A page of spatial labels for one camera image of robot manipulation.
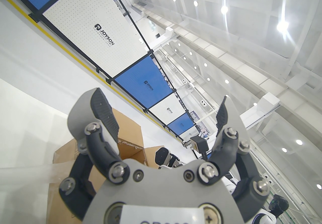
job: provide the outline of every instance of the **yellow stripe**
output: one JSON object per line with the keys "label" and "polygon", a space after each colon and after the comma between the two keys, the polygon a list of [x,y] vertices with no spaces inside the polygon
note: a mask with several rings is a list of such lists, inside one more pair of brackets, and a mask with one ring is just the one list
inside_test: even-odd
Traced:
{"label": "yellow stripe", "polygon": [[[85,67],[89,72],[91,72],[96,78],[101,80],[106,86],[108,86],[110,89],[112,89],[115,93],[117,93],[119,96],[121,96],[124,100],[126,100],[128,103],[130,103],[132,106],[134,106],[136,109],[138,109],[140,112],[144,113],[143,110],[135,105],[132,101],[130,101],[127,97],[125,97],[123,94],[121,94],[117,89],[115,89],[113,86],[110,86],[106,83],[105,79],[102,78],[100,75],[96,73],[96,71],[93,71],[88,65],[86,65],[81,59],[79,59],[75,54],[73,54],[68,48],[63,46],[58,40],[56,40],[52,35],[50,35],[46,30],[44,30],[41,26],[39,26],[31,17],[29,17],[13,0],[7,0],[19,13],[21,13],[26,19],[28,19],[36,28],[38,28],[42,33],[44,33],[48,38],[50,38],[54,43],[56,43],[62,50],[64,50],[68,55],[70,55],[75,61],[77,61],[79,64],[81,64],[83,67]],[[173,134],[171,134],[168,130],[164,129],[161,124],[159,124],[156,120],[151,118],[149,115],[145,114],[146,117],[148,117],[150,120],[152,120],[155,124],[157,124],[159,127],[161,127],[164,131],[166,131],[168,134],[170,134],[173,138],[181,142],[179,139],[177,139]]]}

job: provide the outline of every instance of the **joyson logo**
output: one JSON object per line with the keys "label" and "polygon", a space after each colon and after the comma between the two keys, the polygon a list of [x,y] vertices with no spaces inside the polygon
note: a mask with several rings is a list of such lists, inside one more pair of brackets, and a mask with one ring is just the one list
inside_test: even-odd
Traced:
{"label": "joyson logo", "polygon": [[151,90],[153,90],[153,87],[147,82],[147,81],[144,81],[144,84]]}
{"label": "joyson logo", "polygon": [[107,42],[110,44],[110,45],[114,45],[114,42],[113,40],[109,37],[109,35],[107,35],[107,33],[104,31],[104,30],[101,30],[102,27],[100,24],[96,24],[94,26],[97,30],[97,33],[99,33],[99,35],[104,39],[104,40],[107,40]]}

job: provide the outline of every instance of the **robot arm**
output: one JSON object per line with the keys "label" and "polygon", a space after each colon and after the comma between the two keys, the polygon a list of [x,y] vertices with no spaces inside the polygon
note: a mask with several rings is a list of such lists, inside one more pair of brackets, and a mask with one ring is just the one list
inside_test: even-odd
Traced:
{"label": "robot arm", "polygon": [[[189,223],[246,223],[263,206],[269,187],[249,155],[248,134],[229,97],[224,98],[217,120],[217,139],[207,162],[195,160],[172,170],[156,170],[133,159],[121,160],[118,125],[104,94],[99,88],[84,93],[68,117],[80,155],[60,184],[62,200],[85,224],[123,224],[122,212],[128,214],[131,206],[145,208],[142,223],[148,222],[152,207],[203,211],[201,220],[192,216]],[[221,178],[234,163],[241,181],[231,195]],[[97,193],[88,181],[93,164],[106,177]]]}

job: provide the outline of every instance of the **black rubber fingertip pad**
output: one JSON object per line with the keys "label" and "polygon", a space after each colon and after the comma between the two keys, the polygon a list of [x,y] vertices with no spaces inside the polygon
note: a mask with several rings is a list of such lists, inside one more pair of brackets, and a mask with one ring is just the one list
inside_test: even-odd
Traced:
{"label": "black rubber fingertip pad", "polygon": [[117,143],[119,126],[114,117],[112,107],[100,88],[98,88],[92,95],[91,108],[94,116],[102,121],[103,125]]}
{"label": "black rubber fingertip pad", "polygon": [[227,109],[226,109],[226,106],[225,106],[225,101],[226,101],[226,96],[224,97],[221,105],[220,105],[220,108],[218,110],[218,113],[217,113],[217,116],[216,116],[216,119],[217,119],[217,128],[218,128],[218,132],[217,132],[217,135],[218,133],[221,131],[222,127],[227,124],[228,122],[228,114],[227,114]]}

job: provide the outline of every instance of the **white wall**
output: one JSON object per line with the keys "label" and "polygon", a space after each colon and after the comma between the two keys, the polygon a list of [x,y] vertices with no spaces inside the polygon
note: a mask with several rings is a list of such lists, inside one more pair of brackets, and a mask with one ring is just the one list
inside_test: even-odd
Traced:
{"label": "white wall", "polygon": [[[1,100],[0,107],[2,167],[50,164],[53,152],[70,139],[63,116],[94,87],[103,90],[112,107],[141,125],[145,147],[164,145],[184,162],[194,159],[191,151],[89,75],[6,0],[0,0],[0,78],[26,93],[0,93],[4,100],[10,98],[9,104]],[[4,81],[0,90],[9,86]],[[37,99],[32,106],[27,95]],[[0,210],[6,212],[0,223],[45,223],[46,185],[14,186],[9,193],[6,188],[0,189]]]}
{"label": "white wall", "polygon": [[51,175],[33,178],[72,139],[67,115],[1,79],[0,104],[0,223],[45,223]]}

